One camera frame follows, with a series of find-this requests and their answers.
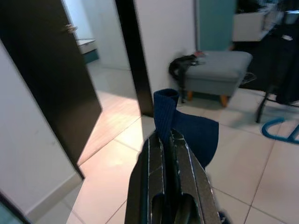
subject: teal wall panel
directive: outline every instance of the teal wall panel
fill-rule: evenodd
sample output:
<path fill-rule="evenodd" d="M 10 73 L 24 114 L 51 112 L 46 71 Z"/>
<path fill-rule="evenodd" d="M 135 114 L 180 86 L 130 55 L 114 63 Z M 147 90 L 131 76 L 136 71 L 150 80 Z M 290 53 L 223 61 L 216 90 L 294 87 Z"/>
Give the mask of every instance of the teal wall panel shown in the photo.
<path fill-rule="evenodd" d="M 226 50 L 232 41 L 236 0 L 199 0 L 200 50 Z"/>

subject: gray ottoman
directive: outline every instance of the gray ottoman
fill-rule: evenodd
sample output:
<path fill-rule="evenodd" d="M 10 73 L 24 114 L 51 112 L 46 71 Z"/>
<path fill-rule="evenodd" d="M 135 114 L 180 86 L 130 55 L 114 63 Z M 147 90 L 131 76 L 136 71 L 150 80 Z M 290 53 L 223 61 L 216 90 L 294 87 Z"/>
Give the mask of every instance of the gray ottoman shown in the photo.
<path fill-rule="evenodd" d="M 241 51 L 206 51 L 205 64 L 191 66 L 186 72 L 185 87 L 188 99 L 192 92 L 220 95 L 221 103 L 227 106 L 246 75 L 252 55 Z"/>

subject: blue fabric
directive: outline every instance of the blue fabric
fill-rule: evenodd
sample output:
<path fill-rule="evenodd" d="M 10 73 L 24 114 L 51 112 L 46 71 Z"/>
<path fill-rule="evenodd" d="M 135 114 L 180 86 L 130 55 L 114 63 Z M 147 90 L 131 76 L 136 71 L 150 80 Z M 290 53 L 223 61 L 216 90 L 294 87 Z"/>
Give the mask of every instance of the blue fabric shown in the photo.
<path fill-rule="evenodd" d="M 169 144 L 171 129 L 181 133 L 202 167 L 205 168 L 216 152 L 219 123 L 177 111 L 178 97 L 178 92 L 173 89 L 154 93 L 156 131 L 165 149 Z"/>

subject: wooden leg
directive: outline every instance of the wooden leg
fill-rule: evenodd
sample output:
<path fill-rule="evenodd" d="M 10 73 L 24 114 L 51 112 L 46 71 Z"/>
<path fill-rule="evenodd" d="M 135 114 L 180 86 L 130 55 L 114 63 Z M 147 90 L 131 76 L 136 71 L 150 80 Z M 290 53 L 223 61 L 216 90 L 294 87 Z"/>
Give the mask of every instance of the wooden leg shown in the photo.
<path fill-rule="evenodd" d="M 188 91 L 188 100 L 191 101 L 193 97 L 193 92 L 192 91 Z"/>
<path fill-rule="evenodd" d="M 221 95 L 220 96 L 220 101 L 221 101 L 221 105 L 223 107 L 227 107 L 228 106 L 228 97 L 227 96 Z"/>

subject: floor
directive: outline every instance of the floor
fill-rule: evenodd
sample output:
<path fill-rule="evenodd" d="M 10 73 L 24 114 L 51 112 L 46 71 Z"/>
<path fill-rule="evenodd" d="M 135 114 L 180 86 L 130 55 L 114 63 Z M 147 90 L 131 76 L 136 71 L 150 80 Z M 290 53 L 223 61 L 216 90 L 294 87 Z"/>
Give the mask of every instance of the floor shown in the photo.
<path fill-rule="evenodd" d="M 254 122 L 263 93 L 238 89 L 227 108 L 194 98 L 178 110 L 220 123 L 217 152 L 206 171 L 218 206 L 233 224 L 297 224 L 299 220 L 299 147 L 265 138 Z M 299 109 L 269 102 L 262 123 L 278 116 L 288 121 L 270 129 L 287 135 L 299 123 Z M 143 140 L 154 130 L 140 117 L 81 165 L 86 175 L 39 224 L 123 223 L 130 173 Z"/>
<path fill-rule="evenodd" d="M 131 71 L 103 68 L 99 60 L 88 63 L 87 68 L 103 111 L 78 161 L 79 165 L 140 118 Z"/>

